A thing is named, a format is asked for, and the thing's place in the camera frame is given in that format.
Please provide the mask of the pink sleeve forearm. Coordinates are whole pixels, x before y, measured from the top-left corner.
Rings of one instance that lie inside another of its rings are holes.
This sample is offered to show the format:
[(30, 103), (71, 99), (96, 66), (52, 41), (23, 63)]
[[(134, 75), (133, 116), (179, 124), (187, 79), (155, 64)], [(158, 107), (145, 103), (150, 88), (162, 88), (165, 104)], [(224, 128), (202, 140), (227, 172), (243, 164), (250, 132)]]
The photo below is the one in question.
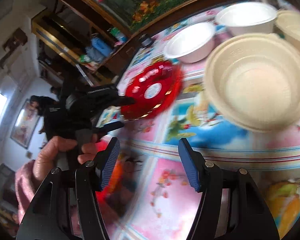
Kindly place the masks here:
[(19, 224), (29, 207), (34, 194), (38, 190), (42, 180), (39, 180), (36, 169), (36, 160), (24, 164), (15, 174), (15, 193), (18, 201)]

